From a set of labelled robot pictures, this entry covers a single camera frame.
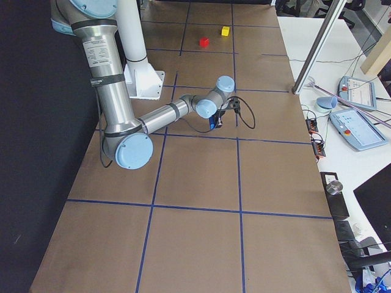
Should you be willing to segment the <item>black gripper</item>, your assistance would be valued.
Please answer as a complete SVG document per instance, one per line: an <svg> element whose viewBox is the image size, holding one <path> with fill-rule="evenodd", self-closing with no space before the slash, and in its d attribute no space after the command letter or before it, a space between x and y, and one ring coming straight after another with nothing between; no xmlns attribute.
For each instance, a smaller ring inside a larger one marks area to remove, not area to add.
<svg viewBox="0 0 391 293"><path fill-rule="evenodd" d="M214 127L215 128L221 128L223 125L222 117L226 113L226 109L218 109L214 115L215 121L214 121Z"/></svg>

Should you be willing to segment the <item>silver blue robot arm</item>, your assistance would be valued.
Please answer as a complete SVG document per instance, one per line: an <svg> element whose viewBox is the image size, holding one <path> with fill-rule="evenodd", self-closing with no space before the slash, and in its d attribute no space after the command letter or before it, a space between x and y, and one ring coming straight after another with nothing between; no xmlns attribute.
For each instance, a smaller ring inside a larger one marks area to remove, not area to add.
<svg viewBox="0 0 391 293"><path fill-rule="evenodd" d="M122 168L143 167L153 154L150 134L195 112L210 118L226 108L235 87L229 76L217 79L206 95L185 95L136 117L132 99L158 99L164 73L148 61L136 1L51 1L53 29L82 42L106 127L100 152Z"/></svg>

